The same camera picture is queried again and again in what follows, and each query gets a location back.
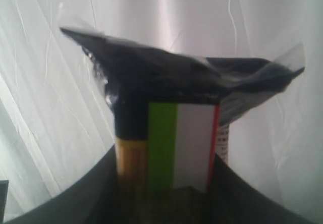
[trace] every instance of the striped box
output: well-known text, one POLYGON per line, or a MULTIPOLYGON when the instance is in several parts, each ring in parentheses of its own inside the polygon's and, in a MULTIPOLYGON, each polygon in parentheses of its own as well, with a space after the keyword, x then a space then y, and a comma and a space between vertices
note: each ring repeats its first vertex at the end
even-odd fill
POLYGON ((148 119, 149 191, 190 186, 205 192, 211 179, 219 106, 151 102, 148 119))

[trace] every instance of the green stripe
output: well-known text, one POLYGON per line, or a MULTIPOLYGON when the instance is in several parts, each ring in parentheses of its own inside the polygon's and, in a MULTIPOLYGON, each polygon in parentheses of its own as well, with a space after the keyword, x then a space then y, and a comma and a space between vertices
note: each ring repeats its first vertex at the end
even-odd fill
POLYGON ((150 103, 148 120, 148 189, 173 187, 177 104, 150 103))

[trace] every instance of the red stripe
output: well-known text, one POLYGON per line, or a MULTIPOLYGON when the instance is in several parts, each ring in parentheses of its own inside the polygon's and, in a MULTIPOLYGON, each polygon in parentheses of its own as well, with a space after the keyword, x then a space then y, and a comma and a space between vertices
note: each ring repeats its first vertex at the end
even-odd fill
POLYGON ((208 161, 208 173, 207 173, 207 187, 210 185, 212 180, 213 173, 213 163, 216 151, 216 143, 217 143, 217 132, 219 127, 219 117, 220 117, 220 106, 216 105, 214 108, 213 115, 213 128, 212 128, 212 138, 211 138, 211 148, 210 148, 210 156, 208 161))

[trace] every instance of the white fabric backdrop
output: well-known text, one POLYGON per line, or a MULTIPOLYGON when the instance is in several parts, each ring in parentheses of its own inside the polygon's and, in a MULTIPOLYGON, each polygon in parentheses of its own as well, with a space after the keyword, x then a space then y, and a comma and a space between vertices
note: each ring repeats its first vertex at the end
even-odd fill
POLYGON ((232 124, 229 165, 270 199, 323 223, 322 2, 0 0, 5 218, 61 193, 113 144, 113 118, 90 62, 58 30, 63 3, 106 34, 186 54, 274 59, 303 42, 305 73, 232 124))

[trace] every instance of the white stripe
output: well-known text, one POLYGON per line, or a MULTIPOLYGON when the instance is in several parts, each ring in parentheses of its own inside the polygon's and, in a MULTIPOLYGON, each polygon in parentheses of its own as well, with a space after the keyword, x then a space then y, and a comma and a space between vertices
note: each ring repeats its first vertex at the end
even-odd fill
POLYGON ((213 105, 178 105, 174 188, 191 186, 205 192, 213 113, 213 105))

